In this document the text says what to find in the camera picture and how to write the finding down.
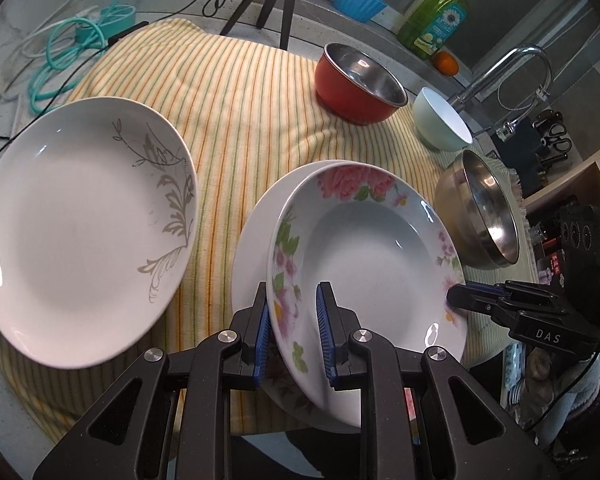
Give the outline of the large pink rose plate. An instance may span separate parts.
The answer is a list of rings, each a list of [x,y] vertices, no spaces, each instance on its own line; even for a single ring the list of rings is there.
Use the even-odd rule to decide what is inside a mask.
[[[268,246],[266,294],[276,344],[291,377],[316,408],[345,427],[360,424],[360,395],[328,383],[316,289],[395,346],[438,344],[464,353],[467,321],[446,303],[463,283],[445,226],[414,188],[387,170],[334,162],[304,178],[286,199]]]

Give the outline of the pink blossom deep plate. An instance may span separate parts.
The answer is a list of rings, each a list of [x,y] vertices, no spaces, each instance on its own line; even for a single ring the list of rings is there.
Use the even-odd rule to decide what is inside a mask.
[[[288,196],[312,172],[335,164],[335,159],[327,159],[291,170],[258,199],[242,228],[234,255],[230,279],[234,311],[251,306],[259,284],[266,279],[270,236]],[[268,347],[268,368],[261,388],[279,408],[298,422],[335,434],[355,434],[358,431],[327,415],[300,390],[279,355],[274,339],[270,340]]]

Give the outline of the white plate grey leaf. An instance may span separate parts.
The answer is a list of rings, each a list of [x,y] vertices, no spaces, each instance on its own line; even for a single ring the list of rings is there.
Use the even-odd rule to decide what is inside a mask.
[[[192,156],[160,113],[115,96],[52,110],[0,159],[0,333],[47,367],[114,358],[166,310],[197,217]]]

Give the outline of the red steel bowl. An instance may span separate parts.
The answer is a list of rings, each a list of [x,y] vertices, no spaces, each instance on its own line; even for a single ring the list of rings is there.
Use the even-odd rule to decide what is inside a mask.
[[[324,45],[314,87],[324,107],[355,125],[383,122],[408,103],[393,73],[368,54],[338,42]]]

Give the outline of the stainless steel bowl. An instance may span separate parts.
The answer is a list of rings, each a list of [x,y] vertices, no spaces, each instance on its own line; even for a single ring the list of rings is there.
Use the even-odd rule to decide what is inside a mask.
[[[520,241],[512,207],[498,178],[475,152],[461,151],[442,172],[434,210],[465,266],[494,270],[518,261]]]

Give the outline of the wooden shelf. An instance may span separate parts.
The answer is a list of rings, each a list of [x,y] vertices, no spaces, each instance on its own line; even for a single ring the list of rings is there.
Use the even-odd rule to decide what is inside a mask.
[[[600,207],[600,149],[541,191],[524,198],[522,206],[530,226],[535,226],[547,216],[547,209],[572,198],[579,204]]]

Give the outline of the chrome faucet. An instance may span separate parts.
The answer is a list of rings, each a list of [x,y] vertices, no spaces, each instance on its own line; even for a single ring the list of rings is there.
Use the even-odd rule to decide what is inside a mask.
[[[532,93],[523,98],[515,106],[505,106],[501,102],[501,86],[513,74],[526,64],[530,58],[536,58],[542,66],[542,77],[540,83]],[[509,118],[503,118],[497,122],[492,130],[502,141],[508,141],[515,133],[520,123],[527,118],[532,110],[540,103],[545,102],[550,96],[550,89],[554,82],[554,70],[550,58],[541,47],[534,44],[522,44],[514,47],[505,53],[498,62],[495,62],[483,74],[478,76],[473,82],[455,96],[448,99],[448,103],[456,110],[461,112],[466,105],[479,94],[485,94],[493,89],[500,107],[509,112]]]

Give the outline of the black scissors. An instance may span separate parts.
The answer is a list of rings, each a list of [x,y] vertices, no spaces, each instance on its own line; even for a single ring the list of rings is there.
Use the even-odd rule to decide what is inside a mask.
[[[572,141],[558,110],[543,110],[536,116],[532,127],[540,136],[535,156],[543,170],[549,170],[558,162],[564,162],[572,149]]]

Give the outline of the pale green ceramic bowl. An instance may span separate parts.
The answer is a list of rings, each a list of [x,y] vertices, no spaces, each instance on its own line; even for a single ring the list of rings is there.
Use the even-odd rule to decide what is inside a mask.
[[[463,118],[436,90],[422,87],[413,102],[414,123],[419,139],[438,152],[457,152],[472,144]]]

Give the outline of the orange fruit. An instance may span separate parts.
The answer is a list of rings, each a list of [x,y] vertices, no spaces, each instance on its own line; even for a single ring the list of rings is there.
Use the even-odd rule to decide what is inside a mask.
[[[431,65],[442,75],[454,77],[460,72],[460,64],[452,54],[439,51],[430,58]]]

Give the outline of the green dish soap bottle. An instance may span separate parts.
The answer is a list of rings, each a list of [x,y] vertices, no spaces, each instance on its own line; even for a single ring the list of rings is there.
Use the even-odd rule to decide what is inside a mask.
[[[466,20],[468,12],[469,0],[422,0],[396,38],[414,55],[429,60]]]

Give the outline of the blue plastic basket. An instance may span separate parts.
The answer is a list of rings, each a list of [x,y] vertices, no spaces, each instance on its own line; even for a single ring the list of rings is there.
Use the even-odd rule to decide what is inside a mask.
[[[387,3],[382,0],[332,0],[332,6],[352,20],[367,23],[385,10]]]

